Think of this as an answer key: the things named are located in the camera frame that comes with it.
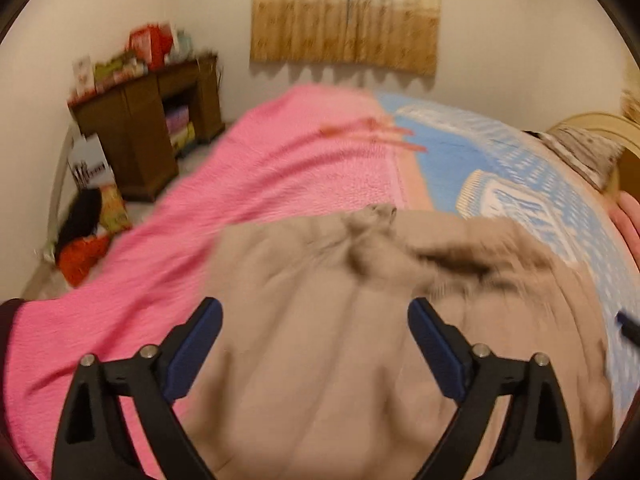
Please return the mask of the person's right hand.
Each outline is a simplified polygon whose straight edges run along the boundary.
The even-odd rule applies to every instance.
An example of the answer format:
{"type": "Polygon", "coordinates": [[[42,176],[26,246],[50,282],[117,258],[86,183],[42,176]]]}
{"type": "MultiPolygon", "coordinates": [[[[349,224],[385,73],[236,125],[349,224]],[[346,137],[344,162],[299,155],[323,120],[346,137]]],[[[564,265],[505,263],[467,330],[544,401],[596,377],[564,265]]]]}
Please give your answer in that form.
{"type": "Polygon", "coordinates": [[[636,262],[640,257],[640,205],[635,198],[624,191],[617,195],[615,203],[608,211],[610,219],[620,231],[629,252],[636,262]]]}

